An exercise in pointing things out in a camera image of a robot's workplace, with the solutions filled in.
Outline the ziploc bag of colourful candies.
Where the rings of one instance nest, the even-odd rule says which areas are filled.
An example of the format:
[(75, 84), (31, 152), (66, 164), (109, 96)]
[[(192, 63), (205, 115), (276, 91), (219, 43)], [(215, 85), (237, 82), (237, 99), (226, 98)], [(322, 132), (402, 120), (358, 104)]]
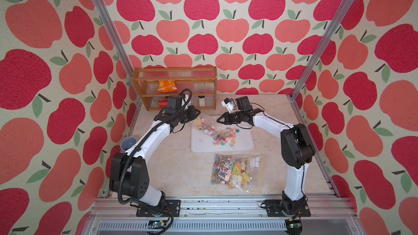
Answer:
[(201, 113), (194, 121), (194, 127), (201, 132), (217, 138), (221, 134), (222, 124), (218, 123), (214, 116)]

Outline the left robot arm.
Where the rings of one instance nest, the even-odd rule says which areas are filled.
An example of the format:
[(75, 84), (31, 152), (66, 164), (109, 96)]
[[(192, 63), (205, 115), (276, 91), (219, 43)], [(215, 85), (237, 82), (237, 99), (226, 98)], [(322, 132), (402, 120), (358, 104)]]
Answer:
[(168, 105), (154, 117), (148, 131), (131, 148), (117, 153), (111, 162), (110, 190), (122, 205), (143, 206), (148, 212), (167, 215), (165, 193), (150, 184), (148, 161), (175, 127), (195, 120), (200, 111), (191, 105), (192, 91), (184, 89), (168, 97)]

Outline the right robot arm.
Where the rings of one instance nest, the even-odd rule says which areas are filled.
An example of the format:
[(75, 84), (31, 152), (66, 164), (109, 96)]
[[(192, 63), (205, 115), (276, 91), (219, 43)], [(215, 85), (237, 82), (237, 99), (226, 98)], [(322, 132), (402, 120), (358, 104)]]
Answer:
[(247, 123), (264, 129), (281, 141), (281, 155), (287, 164), (286, 186), (279, 209), (287, 217), (295, 217), (307, 205), (305, 183), (309, 165), (316, 153), (308, 128), (304, 124), (290, 124), (268, 115), (265, 110), (253, 108), (246, 96), (222, 100), (227, 109), (217, 122), (223, 125)]

